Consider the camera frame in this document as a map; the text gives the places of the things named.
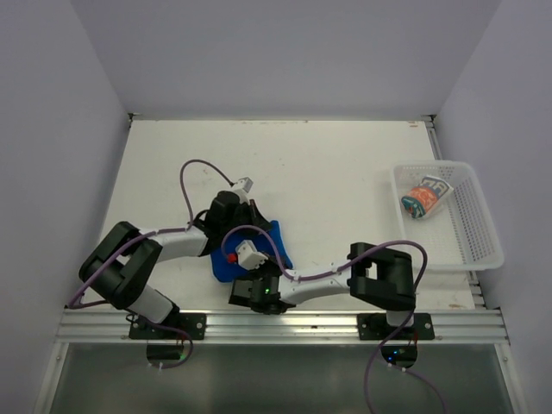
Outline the rabbit print towel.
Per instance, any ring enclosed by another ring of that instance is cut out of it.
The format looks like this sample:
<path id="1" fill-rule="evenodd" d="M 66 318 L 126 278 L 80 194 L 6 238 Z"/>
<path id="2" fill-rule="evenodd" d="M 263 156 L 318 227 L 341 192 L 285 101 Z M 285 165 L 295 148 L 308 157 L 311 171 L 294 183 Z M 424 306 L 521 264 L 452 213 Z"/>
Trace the rabbit print towel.
<path id="1" fill-rule="evenodd" d="M 415 220 L 432 215 L 454 192 L 454 187 L 445 179 L 425 175 L 402 198 L 400 205 Z"/>

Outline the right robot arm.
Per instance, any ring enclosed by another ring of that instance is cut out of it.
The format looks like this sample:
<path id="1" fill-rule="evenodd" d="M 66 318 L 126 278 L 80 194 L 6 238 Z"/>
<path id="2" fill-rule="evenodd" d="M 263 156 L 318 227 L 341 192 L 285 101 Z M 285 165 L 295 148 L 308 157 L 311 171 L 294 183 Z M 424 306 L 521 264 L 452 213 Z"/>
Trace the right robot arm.
<path id="1" fill-rule="evenodd" d="M 387 334 L 404 338 L 415 328 L 417 281 L 411 255 L 395 248 L 400 243 L 353 243 L 346 261 L 304 270 L 286 267 L 278 255 L 244 241 L 236 255 L 246 272 L 232 282 L 229 303 L 281 315 L 315 298 L 348 294 L 385 311 Z"/>

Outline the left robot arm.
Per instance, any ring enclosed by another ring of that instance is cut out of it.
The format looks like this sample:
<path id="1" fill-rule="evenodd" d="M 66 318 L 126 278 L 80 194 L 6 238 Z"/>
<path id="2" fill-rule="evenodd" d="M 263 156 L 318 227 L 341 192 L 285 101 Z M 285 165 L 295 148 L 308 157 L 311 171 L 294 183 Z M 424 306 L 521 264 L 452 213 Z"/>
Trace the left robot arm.
<path id="1" fill-rule="evenodd" d="M 157 263 L 180 257 L 203 257 L 216 252 L 227 233 L 242 225 L 265 231 L 273 224 L 261 215 L 255 201 L 237 191 L 220 191 L 210 208 L 195 215 L 184 228 L 144 230 L 122 221 L 101 240 L 78 271 L 84 288 L 91 288 L 118 310 L 148 320 L 159 338 L 179 328 L 178 306 L 148 285 Z"/>

